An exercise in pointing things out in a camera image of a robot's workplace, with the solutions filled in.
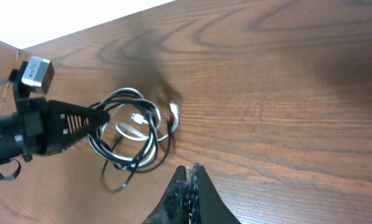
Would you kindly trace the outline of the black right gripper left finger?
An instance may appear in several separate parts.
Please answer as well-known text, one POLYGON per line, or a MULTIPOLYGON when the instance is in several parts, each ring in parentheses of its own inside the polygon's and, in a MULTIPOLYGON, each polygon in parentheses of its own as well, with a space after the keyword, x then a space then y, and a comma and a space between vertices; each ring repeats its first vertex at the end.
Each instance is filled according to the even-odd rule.
POLYGON ((186 168, 178 166, 159 203, 142 224, 189 223, 186 168))

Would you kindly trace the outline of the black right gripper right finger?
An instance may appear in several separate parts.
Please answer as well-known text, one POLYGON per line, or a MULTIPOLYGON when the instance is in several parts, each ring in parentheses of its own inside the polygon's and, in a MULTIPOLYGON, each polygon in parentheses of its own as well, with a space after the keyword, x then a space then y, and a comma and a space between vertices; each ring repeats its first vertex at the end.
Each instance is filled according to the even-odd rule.
POLYGON ((194 163, 190 171, 190 215, 191 223, 240 224, 222 201, 201 163, 194 163))

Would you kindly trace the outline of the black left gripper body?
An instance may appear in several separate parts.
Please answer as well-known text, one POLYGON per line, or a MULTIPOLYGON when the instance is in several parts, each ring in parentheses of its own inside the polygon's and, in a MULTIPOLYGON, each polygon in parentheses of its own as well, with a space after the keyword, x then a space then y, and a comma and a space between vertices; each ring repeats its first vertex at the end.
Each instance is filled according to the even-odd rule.
POLYGON ((33 154, 47 150, 46 115, 48 101, 44 97, 17 101, 17 111, 0 116, 0 164, 22 156, 26 162, 33 154))

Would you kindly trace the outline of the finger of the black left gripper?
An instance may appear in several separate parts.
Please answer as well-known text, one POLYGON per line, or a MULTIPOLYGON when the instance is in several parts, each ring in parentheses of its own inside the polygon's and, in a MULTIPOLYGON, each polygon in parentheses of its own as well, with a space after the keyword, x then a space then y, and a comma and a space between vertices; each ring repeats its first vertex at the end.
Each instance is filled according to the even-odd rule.
POLYGON ((47 110, 46 155, 54 155, 95 132, 110 115, 88 107, 50 100, 47 110))

